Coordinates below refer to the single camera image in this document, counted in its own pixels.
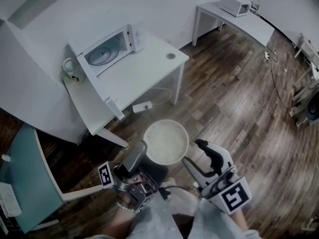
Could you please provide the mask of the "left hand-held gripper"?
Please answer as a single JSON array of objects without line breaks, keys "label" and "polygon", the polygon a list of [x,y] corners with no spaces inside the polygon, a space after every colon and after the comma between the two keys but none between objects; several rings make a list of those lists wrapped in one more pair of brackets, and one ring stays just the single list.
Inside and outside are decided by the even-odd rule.
[{"label": "left hand-held gripper", "polygon": [[138,213],[158,191],[168,175],[168,167],[144,158],[147,143],[138,142],[121,163],[107,161],[98,167],[103,188],[114,187],[130,198],[129,206],[117,205],[129,212]]}]

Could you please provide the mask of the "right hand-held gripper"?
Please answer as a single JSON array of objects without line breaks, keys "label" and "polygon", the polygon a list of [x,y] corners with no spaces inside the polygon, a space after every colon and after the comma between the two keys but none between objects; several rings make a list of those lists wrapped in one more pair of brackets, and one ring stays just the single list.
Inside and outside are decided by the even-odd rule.
[{"label": "right hand-held gripper", "polygon": [[228,215],[242,209],[252,200],[252,194],[245,177],[237,174],[230,153],[206,140],[197,139],[195,144],[210,158],[213,171],[203,172],[187,157],[182,163],[197,182],[201,196]]}]

